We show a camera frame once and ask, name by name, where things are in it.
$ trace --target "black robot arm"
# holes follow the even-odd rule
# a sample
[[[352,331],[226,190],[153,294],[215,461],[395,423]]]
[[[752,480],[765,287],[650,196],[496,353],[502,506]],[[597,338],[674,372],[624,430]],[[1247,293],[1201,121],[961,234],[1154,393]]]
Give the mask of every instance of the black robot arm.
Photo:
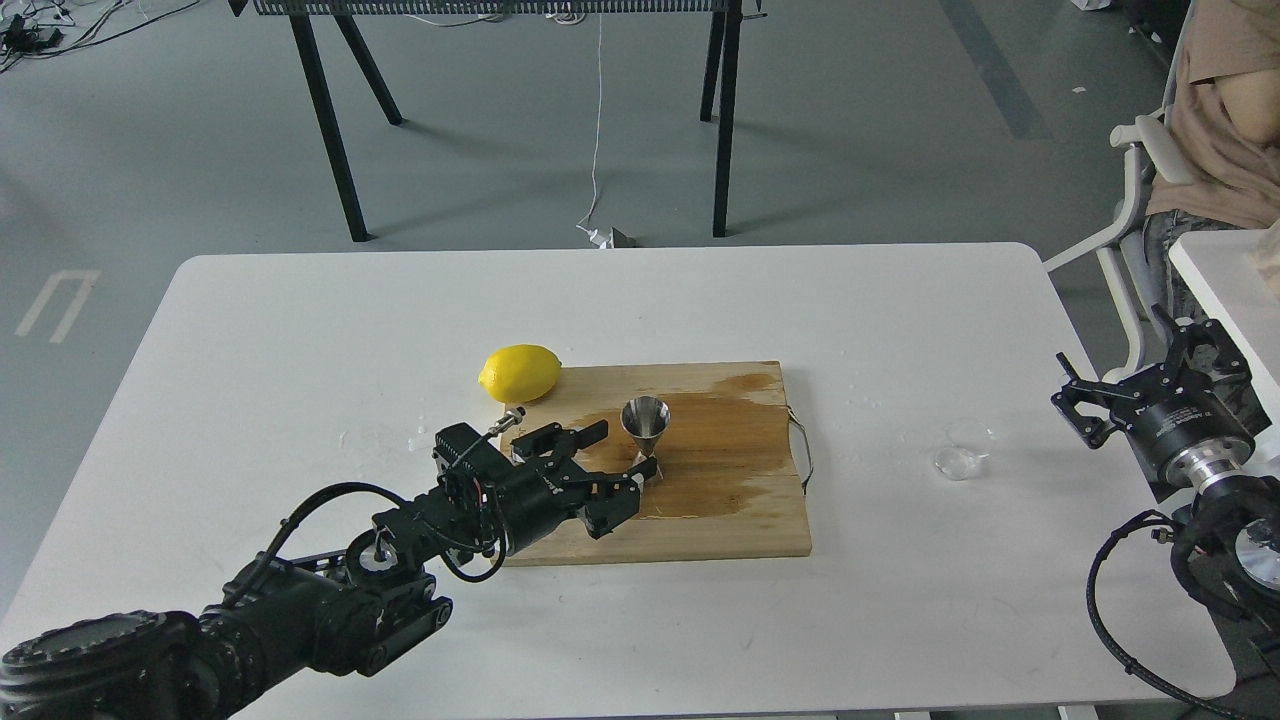
[[[511,462],[486,441],[522,415],[511,411],[484,434],[466,424],[440,430],[436,486],[412,501],[366,483],[316,492],[200,618],[115,614],[10,650],[0,662],[0,716],[221,719],[303,667],[374,675],[449,619],[453,601],[435,596],[426,561],[440,557],[458,578],[479,582],[566,519],[581,518],[599,538],[639,510],[653,459],[622,474],[584,470],[573,455],[608,436],[602,420],[534,430],[512,443]],[[344,550],[278,557],[310,512],[351,492],[375,492],[394,507]],[[475,555],[492,566],[470,575],[462,566]]]
[[[1243,469],[1253,454],[1253,437],[1215,392],[1248,383],[1248,364],[1216,320],[1179,325],[1158,306],[1152,310],[1174,338],[1164,363],[1103,383],[1082,379],[1059,354],[1069,379],[1052,402],[1091,448],[1112,433],[1124,434],[1157,497],[1194,488],[1194,501],[1171,518],[1152,511],[1117,530],[1094,561],[1088,597],[1092,603],[1097,569],[1119,537],[1142,527],[1166,527],[1153,537],[1171,543],[1170,565],[1183,589],[1216,615],[1256,621],[1261,633],[1252,644],[1280,678],[1280,480]],[[1197,363],[1208,372],[1193,369],[1193,357],[1211,360]],[[1084,414],[1079,405],[1106,410],[1106,416]],[[1193,571],[1193,562],[1204,571]],[[1100,625],[1094,618],[1094,628],[1105,635]],[[1133,659],[1121,656],[1108,638],[1103,637],[1108,650],[1134,671]]]

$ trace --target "lemon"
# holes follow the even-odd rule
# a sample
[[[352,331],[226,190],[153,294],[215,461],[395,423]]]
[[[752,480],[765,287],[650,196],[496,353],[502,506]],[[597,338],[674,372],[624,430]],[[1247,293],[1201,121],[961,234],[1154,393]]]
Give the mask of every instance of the lemon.
[[[559,357],[540,345],[512,345],[484,361],[477,378],[498,402],[529,402],[556,387]]]

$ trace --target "chair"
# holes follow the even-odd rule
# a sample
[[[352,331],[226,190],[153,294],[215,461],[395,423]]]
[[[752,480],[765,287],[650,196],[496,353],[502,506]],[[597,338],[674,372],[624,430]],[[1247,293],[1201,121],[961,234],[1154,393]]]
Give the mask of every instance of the chair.
[[[1194,4],[1187,14],[1188,23],[1193,14]],[[1148,319],[1146,309],[1151,307],[1160,297],[1160,288],[1155,287],[1152,269],[1147,264],[1142,237],[1147,200],[1151,197],[1151,181],[1156,172],[1160,172],[1172,184],[1190,184],[1194,178],[1166,127],[1167,110],[1172,105],[1176,86],[1175,73],[1178,56],[1181,54],[1181,37],[1187,35],[1185,28],[1184,24],[1183,35],[1174,50],[1174,63],[1169,70],[1169,79],[1165,82],[1161,108],[1149,115],[1138,115],[1133,124],[1116,126],[1111,131],[1111,146],[1125,147],[1124,200],[1119,204],[1114,220],[1110,225],[1043,263],[1044,272],[1052,273],[1089,254],[1098,259],[1129,343],[1124,365],[1105,373],[1103,380],[1106,382],[1115,382],[1135,373],[1143,366],[1148,351],[1142,320]],[[1138,304],[1134,302],[1134,295],[1137,295]],[[1160,341],[1167,345],[1169,338],[1165,337],[1164,327],[1158,323],[1151,323],[1151,327]]]

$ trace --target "table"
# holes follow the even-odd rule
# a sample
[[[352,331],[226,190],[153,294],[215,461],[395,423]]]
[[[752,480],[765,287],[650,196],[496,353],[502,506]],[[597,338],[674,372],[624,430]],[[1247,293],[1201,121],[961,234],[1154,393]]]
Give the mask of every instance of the table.
[[[1253,389],[1272,424],[1258,433],[1249,468],[1280,474],[1280,300],[1249,251],[1266,231],[1189,232],[1169,251],[1187,287],[1222,322],[1253,373]]]
[[[780,360],[806,425],[813,555],[442,571],[453,619],[371,679],[303,671],[244,717],[605,717],[1153,700],[1094,638],[1084,579],[1151,505],[1129,448],[1050,404],[1087,366],[1021,245],[206,256],[173,279],[0,626],[5,647],[115,610],[198,611],[319,486],[433,482],[407,439],[498,405],[502,345],[566,365]],[[987,473],[929,465],[947,421],[1001,437]],[[803,452],[796,455],[803,462]],[[285,555],[340,547],[351,498]],[[1116,551],[1119,639],[1192,692],[1230,660],[1166,550]]]
[[[230,0],[232,10],[239,15],[248,0]],[[717,77],[721,87],[719,131],[716,146],[716,196],[712,210],[712,236],[727,234],[728,217],[728,176],[733,155],[733,109],[737,97],[737,55],[742,29],[742,0],[253,0],[253,8],[264,15],[288,15],[293,28],[293,40],[298,46],[302,70],[311,92],[316,122],[324,138],[325,152],[334,182],[338,184],[338,199],[347,219],[347,229],[355,242],[374,240],[365,227],[365,215],[356,196],[356,181],[351,177],[347,150],[338,129],[338,115],[333,109],[329,85],[320,64],[320,51],[315,33],[311,29],[311,15],[333,15],[351,49],[361,73],[374,91],[387,122],[399,126],[404,122],[390,90],[383,81],[378,64],[356,27],[353,15],[403,15],[403,14],[466,14],[466,13],[691,13],[710,12],[712,32],[707,49],[707,65],[703,76],[703,99],[699,119],[712,122],[712,108],[716,100]]]

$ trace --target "cutting board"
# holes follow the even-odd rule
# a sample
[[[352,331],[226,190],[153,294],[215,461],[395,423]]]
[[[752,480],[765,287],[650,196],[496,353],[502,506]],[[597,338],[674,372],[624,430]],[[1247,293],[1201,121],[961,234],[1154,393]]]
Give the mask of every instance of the cutting board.
[[[509,441],[547,423],[582,428],[605,419],[609,437],[577,454],[588,470],[621,473],[636,457],[622,406],[653,395],[671,409],[655,455],[662,479],[640,512],[593,541],[577,520],[507,559],[509,565],[581,565],[808,556],[800,477],[791,459],[787,398],[776,361],[564,368],[548,395],[524,404]]]

